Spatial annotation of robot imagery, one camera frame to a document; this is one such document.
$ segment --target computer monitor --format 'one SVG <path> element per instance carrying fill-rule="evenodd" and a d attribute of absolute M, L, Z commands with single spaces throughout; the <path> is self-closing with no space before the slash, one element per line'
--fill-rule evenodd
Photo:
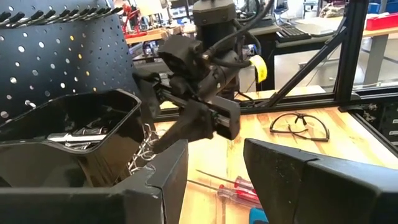
<path fill-rule="evenodd" d="M 275 1 L 274 13 L 280 15 L 289 10 L 287 0 L 276 0 Z"/>

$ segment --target keyboard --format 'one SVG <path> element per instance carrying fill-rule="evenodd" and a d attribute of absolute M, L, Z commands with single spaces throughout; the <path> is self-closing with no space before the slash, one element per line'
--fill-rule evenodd
<path fill-rule="evenodd" d="M 301 31 L 292 24 L 283 23 L 279 25 L 279 27 L 282 29 L 281 31 L 277 32 L 277 40 L 279 43 L 311 39 L 310 34 Z"/>

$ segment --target screwdriver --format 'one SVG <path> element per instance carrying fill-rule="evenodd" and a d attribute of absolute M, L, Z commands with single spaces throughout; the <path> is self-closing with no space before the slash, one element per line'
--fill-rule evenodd
<path fill-rule="evenodd" d="M 238 204 L 245 205 L 245 206 L 248 206 L 251 208 L 252 207 L 261 207 L 259 198 L 255 194 L 250 194 L 243 190 L 229 189 L 229 188 L 225 187 L 223 184 L 221 184 L 218 188 L 216 188 L 216 187 L 211 187 L 209 185 L 202 184 L 202 183 L 199 183 L 199 182 L 196 182 L 193 180 L 188 180 L 188 181 L 193 184 L 197 184 L 202 187 L 206 187 L 208 189 L 215 190 L 215 191 L 217 191 L 217 195 L 219 197 L 229 198 L 230 200 L 232 200 Z"/>
<path fill-rule="evenodd" d="M 232 181 L 232 180 L 224 179 L 224 178 L 222 178 L 222 177 L 218 177 L 218 176 L 213 175 L 213 174 L 209 174 L 209 173 L 203 172 L 202 170 L 197 170 L 197 171 L 198 171 L 199 173 L 208 175 L 208 176 L 210 176 L 210 177 L 214 177 L 214 178 L 217 178 L 217 179 L 219 179 L 219 180 L 223 180 L 223 181 L 225 181 L 225 182 L 232 183 L 232 184 L 234 184 L 234 188 L 237 188 L 237 189 L 238 189 L 238 188 L 241 187 L 241 188 L 243 188 L 243 189 L 246 189 L 246 190 L 251 191 L 251 192 L 253 192 L 253 193 L 256 194 L 256 190 L 254 190 L 254 187 L 253 187 L 252 183 L 251 183 L 250 181 L 248 181 L 248 180 L 245 180 L 245 179 L 242 178 L 241 176 L 237 176 L 236 179 L 235 179 L 235 181 Z"/>

